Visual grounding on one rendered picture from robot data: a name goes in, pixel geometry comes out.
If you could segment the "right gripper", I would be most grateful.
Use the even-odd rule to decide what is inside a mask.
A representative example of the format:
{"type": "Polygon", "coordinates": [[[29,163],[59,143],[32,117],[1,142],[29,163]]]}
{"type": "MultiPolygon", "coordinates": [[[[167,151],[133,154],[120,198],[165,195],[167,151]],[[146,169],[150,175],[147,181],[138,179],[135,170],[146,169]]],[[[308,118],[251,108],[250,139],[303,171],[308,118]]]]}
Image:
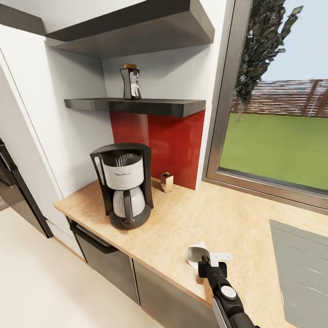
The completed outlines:
{"type": "Polygon", "coordinates": [[[225,279],[227,278],[227,265],[224,261],[219,261],[219,267],[212,267],[208,261],[198,262],[198,274],[199,277],[208,278],[210,282],[211,278],[215,275],[222,275],[225,279]]]}

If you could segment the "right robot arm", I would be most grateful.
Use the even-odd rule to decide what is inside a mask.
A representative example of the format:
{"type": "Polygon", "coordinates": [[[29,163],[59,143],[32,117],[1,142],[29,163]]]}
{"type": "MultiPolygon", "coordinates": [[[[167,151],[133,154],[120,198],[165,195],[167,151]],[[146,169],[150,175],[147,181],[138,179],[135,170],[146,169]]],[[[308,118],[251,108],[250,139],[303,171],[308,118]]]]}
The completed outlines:
{"type": "Polygon", "coordinates": [[[208,278],[212,288],[212,307],[220,328],[259,328],[243,309],[239,294],[227,280],[227,265],[233,256],[228,252],[211,252],[210,260],[198,262],[199,277],[208,278]]]}

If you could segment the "bottle of coffee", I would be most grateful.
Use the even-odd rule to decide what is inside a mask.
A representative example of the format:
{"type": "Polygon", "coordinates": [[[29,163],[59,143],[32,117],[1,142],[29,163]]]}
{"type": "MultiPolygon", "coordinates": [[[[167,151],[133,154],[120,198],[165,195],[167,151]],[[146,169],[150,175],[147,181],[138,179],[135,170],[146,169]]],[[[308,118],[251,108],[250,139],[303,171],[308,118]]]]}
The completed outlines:
{"type": "Polygon", "coordinates": [[[123,64],[120,72],[124,83],[123,98],[127,100],[141,99],[138,87],[139,69],[137,69],[137,65],[123,64]]]}

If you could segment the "paper coffee filter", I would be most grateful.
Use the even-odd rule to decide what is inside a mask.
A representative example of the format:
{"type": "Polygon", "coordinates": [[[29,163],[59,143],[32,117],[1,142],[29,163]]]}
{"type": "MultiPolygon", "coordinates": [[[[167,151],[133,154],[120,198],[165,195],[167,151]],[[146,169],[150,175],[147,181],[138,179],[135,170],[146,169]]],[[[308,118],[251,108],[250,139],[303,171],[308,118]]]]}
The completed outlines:
{"type": "Polygon", "coordinates": [[[192,267],[198,270],[198,262],[203,261],[203,259],[205,261],[210,260],[209,251],[203,241],[188,247],[187,260],[192,267]]]}

